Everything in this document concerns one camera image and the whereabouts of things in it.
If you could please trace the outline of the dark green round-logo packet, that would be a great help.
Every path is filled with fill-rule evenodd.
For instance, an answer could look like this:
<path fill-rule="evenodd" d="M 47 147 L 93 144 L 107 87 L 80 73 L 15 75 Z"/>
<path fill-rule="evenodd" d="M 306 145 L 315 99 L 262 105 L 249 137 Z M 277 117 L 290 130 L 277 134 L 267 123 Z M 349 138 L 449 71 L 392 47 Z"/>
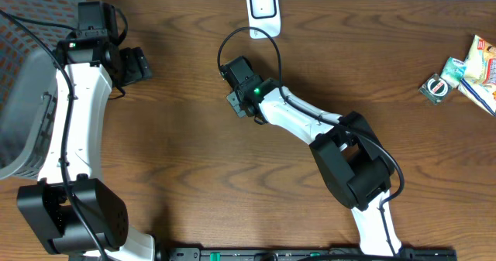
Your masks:
<path fill-rule="evenodd" d="M 432 104 L 437 105 L 441 103 L 453 90 L 444 79 L 438 74 L 433 74 L 424 84 L 419 88 L 419 92 L 423 94 Z"/>

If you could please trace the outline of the teal tissue pack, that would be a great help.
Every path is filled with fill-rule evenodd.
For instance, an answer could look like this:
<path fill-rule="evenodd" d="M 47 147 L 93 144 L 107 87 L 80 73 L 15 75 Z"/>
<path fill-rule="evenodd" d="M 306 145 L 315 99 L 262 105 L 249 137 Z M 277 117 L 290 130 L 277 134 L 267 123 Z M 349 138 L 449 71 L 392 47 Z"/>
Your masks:
<path fill-rule="evenodd" d="M 450 57 L 442 70 L 440 77 L 452 88 L 458 88 L 467 67 L 462 60 Z"/>

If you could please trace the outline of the yellow snack bag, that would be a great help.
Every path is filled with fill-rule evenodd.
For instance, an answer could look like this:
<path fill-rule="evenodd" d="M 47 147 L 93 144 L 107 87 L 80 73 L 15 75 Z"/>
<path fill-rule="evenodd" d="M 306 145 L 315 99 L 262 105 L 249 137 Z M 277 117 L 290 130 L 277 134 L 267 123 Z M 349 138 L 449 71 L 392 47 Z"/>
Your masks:
<path fill-rule="evenodd" d="M 464 66 L 458 90 L 495 116 L 495 45 L 475 35 Z"/>

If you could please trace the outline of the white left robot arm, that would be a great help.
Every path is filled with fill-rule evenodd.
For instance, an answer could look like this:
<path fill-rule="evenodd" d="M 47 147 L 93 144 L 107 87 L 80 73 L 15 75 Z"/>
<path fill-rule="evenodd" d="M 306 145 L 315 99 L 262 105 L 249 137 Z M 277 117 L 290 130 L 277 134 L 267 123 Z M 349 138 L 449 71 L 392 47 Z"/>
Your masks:
<path fill-rule="evenodd" d="M 77 28 L 50 57 L 57 105 L 50 146 L 34 185 L 17 206 L 50 254 L 72 260 L 164 260 L 149 234 L 132 227 L 124 201 L 104 184 L 101 165 L 105 106 L 113 89 L 150 79 L 143 51 L 122 46 L 122 12 L 105 2 L 78 5 Z"/>

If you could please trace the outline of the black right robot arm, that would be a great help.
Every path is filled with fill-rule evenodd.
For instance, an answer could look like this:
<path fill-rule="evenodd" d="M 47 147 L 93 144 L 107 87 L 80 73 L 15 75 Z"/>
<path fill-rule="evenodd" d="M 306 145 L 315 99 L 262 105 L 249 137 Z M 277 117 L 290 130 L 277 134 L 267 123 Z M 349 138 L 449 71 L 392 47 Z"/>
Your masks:
<path fill-rule="evenodd" d="M 220 66 L 219 73 L 232 88 L 227 100 L 240 118 L 279 126 L 308 145 L 329 192 L 352 211 L 361 252 L 398 256 L 401 242 L 389 203 L 395 197 L 391 176 L 401 171 L 367 120 L 356 112 L 342 116 L 316 108 L 280 81 L 264 80 L 245 57 Z"/>

